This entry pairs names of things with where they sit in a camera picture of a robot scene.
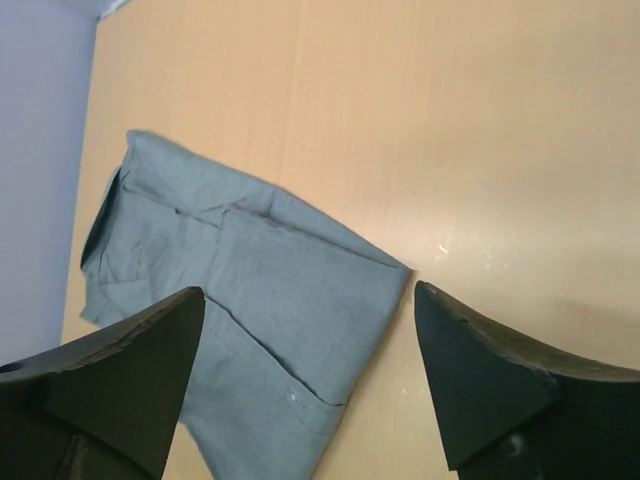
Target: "crumpled fabric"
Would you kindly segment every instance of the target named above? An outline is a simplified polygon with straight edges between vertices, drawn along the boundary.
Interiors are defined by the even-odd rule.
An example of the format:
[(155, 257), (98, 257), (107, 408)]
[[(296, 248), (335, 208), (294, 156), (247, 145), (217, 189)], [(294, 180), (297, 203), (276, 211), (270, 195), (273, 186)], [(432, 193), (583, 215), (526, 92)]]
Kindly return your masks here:
[(276, 186), (127, 138), (82, 255), (82, 316), (104, 327), (201, 287), (181, 421), (217, 480), (310, 478), (409, 270)]

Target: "garment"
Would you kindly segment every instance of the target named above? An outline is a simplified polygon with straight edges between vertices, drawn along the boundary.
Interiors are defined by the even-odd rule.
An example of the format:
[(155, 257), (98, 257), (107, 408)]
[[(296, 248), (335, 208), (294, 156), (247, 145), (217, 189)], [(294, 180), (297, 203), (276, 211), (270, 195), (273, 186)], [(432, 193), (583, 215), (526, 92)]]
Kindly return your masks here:
[(200, 286), (181, 420), (216, 480), (309, 478), (408, 269), (280, 188), (149, 133), (128, 141), (83, 252), (82, 315), (106, 326)]

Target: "blue-gray fabric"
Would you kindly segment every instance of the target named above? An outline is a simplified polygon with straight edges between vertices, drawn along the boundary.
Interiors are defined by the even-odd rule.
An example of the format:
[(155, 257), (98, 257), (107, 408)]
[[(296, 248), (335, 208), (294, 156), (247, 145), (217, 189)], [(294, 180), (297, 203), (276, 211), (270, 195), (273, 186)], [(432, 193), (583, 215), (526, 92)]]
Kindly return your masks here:
[(408, 269), (278, 187), (128, 141), (83, 253), (83, 317), (110, 325), (202, 287), (181, 421), (216, 480), (310, 478)]

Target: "fabric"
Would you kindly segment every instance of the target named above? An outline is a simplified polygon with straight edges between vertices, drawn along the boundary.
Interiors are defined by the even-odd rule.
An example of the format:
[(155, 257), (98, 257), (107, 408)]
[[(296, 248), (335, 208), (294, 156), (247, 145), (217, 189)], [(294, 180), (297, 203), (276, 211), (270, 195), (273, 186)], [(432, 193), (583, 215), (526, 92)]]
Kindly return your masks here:
[(311, 477), (408, 269), (273, 185), (128, 141), (83, 253), (83, 316), (110, 325), (200, 286), (181, 420), (216, 480)]

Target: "cloth fold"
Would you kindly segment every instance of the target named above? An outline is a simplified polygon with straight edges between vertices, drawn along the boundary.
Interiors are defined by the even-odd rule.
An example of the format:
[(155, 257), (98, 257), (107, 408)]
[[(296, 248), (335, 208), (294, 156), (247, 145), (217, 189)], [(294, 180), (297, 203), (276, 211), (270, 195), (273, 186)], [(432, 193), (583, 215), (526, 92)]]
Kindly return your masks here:
[(106, 326), (203, 288), (181, 420), (217, 480), (309, 478), (408, 269), (278, 187), (127, 138), (82, 255), (83, 316)]

